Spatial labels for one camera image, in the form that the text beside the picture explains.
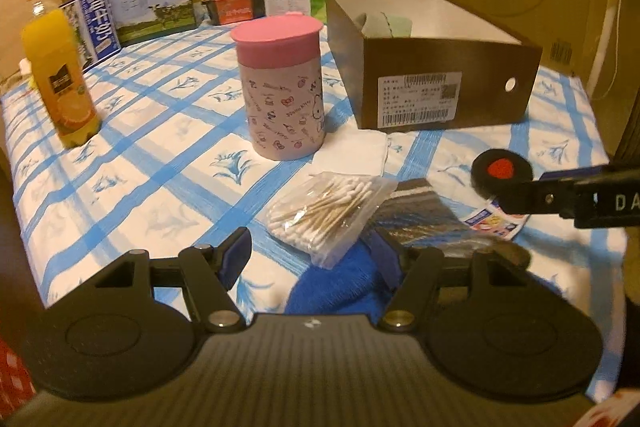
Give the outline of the brown striped sock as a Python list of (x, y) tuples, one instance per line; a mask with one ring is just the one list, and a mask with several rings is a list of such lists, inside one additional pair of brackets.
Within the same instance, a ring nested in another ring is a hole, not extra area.
[(498, 239), (480, 233), (460, 221), (426, 180), (399, 182), (378, 207), (360, 235), (370, 248), (373, 231), (382, 229), (404, 247), (440, 249), (446, 257), (467, 258), (477, 249), (488, 249)]

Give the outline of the blue white leaflet packet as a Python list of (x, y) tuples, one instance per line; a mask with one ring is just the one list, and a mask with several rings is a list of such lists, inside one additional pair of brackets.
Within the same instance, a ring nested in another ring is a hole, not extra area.
[(520, 233), (528, 219), (529, 215), (509, 215), (495, 199), (487, 199), (482, 207), (472, 211), (462, 222), (474, 231), (510, 241)]

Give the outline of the black red round pad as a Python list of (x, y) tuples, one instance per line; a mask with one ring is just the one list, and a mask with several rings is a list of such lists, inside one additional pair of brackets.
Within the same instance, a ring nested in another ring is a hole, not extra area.
[(485, 150), (473, 160), (471, 166), (472, 187), (484, 198), (496, 196), (514, 183), (533, 179), (533, 168), (529, 161), (504, 148)]

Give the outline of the blue fluffy towel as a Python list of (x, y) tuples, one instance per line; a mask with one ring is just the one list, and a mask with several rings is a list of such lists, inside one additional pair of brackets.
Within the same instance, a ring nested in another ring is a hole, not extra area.
[(390, 298), (370, 249), (358, 241), (332, 269), (309, 265), (292, 287), (284, 314), (356, 314), (375, 324)]

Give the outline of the cotton swabs plastic bag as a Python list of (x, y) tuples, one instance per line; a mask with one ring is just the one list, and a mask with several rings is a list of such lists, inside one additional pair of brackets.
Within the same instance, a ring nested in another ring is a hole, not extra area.
[(397, 182), (382, 176), (320, 172), (275, 197), (265, 227), (279, 242), (306, 254), (322, 269), (346, 255)]

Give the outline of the white cloth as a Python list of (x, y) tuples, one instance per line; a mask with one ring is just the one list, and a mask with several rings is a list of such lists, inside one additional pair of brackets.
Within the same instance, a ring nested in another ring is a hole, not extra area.
[(311, 172), (382, 176), (386, 156), (386, 134), (375, 130), (341, 128), (326, 135), (322, 147), (314, 153)]

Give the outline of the light green towel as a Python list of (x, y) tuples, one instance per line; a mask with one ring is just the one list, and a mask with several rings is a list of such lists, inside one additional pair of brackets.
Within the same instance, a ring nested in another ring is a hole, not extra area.
[(409, 38), (411, 36), (412, 21), (407, 17), (385, 12), (365, 12), (357, 15), (352, 21), (366, 38)]

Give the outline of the blue checked bed sheet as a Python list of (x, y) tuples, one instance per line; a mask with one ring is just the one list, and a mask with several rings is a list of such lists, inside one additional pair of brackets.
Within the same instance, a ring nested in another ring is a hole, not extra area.
[[(13, 204), (42, 301), (55, 303), (129, 249), (171, 257), (245, 227), (253, 252), (232, 299), (245, 315), (283, 311), (309, 261), (267, 233), (262, 210), (310, 164), (254, 151), (228, 29), (206, 24), (130, 46), (87, 84), (102, 126), (73, 150), (35, 90), (20, 86), (2, 98)], [(541, 68), (518, 124), (393, 133), (383, 172), (427, 179), (466, 217), (485, 204), (470, 183), (472, 161), (493, 147), (524, 156), (536, 173), (606, 159), (582, 84)]]

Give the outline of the brown open shoe box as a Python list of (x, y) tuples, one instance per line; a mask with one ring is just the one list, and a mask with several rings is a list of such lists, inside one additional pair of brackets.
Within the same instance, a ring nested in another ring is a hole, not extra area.
[[(409, 38), (366, 38), (352, 21), (385, 12)], [(326, 31), (361, 129), (444, 130), (520, 121), (542, 49), (452, 0), (326, 0)]]

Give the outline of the red checked cloth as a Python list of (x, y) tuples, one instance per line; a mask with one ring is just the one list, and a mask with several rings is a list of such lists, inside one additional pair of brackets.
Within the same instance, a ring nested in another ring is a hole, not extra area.
[(21, 358), (0, 339), (0, 419), (4, 421), (35, 396)]

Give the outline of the pink hello kitty canister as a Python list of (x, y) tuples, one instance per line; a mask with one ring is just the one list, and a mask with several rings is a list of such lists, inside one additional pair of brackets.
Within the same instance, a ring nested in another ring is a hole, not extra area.
[(321, 29), (320, 20), (288, 13), (231, 31), (250, 141), (262, 157), (303, 158), (324, 141)]

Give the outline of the cow picture milk box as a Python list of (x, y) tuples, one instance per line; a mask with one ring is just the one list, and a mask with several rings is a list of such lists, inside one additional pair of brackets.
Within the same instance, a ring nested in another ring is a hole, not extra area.
[(121, 46), (198, 28), (202, 0), (108, 0)]

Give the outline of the blue milk carton box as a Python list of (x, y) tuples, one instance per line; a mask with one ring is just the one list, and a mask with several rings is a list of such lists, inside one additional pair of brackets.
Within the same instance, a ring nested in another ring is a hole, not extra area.
[(83, 72), (122, 49), (108, 0), (70, 0), (60, 8), (73, 28)]

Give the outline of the orange juice bottle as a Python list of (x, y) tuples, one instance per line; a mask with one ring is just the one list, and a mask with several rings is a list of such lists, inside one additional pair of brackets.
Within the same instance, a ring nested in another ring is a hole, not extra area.
[(101, 127), (79, 61), (75, 31), (50, 0), (27, 0), (32, 9), (21, 31), (32, 75), (62, 145), (86, 144)]

